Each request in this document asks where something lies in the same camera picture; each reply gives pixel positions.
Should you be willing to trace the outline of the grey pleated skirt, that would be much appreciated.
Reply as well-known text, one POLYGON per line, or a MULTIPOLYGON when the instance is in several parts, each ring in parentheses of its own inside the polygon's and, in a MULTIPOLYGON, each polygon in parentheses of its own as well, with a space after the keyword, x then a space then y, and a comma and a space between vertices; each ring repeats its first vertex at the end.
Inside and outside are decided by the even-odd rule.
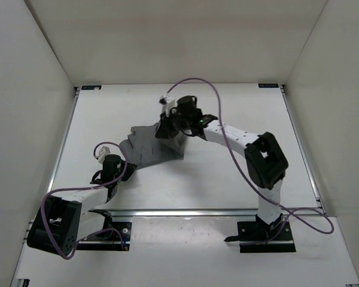
POLYGON ((155 137, 158 123, 152 126, 133 126, 127 139, 120 142, 128 162, 137 169, 184 158, 187 136, 180 133, 173 139, 155 137))

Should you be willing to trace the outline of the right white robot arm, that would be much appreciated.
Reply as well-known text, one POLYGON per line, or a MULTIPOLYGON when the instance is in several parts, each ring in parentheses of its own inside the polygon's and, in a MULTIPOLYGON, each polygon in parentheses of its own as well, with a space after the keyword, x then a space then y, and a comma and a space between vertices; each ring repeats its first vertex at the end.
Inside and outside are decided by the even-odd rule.
POLYGON ((203 114, 195 96, 175 100, 168 94, 159 100, 162 105, 157 139, 172 140, 183 133, 205 141, 220 144, 240 154, 246 161, 250 181, 258 195, 256 232, 262 239, 271 239, 281 224, 280 191, 288 161, 274 135, 245 132, 203 114))

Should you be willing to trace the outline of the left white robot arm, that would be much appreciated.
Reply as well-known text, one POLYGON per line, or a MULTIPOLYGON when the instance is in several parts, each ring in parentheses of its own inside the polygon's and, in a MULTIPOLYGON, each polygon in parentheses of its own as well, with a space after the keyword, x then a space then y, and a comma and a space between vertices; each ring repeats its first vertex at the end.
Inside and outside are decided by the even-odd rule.
POLYGON ((121 250, 125 250, 126 240, 113 227, 111 214, 97 207, 116 195, 119 183, 128 181, 137 165, 115 154, 102 156, 99 161, 102 169, 94 173, 89 187, 70 188, 65 195, 59 189, 42 201, 26 238, 28 247, 70 259, 85 238, 117 236, 121 250))

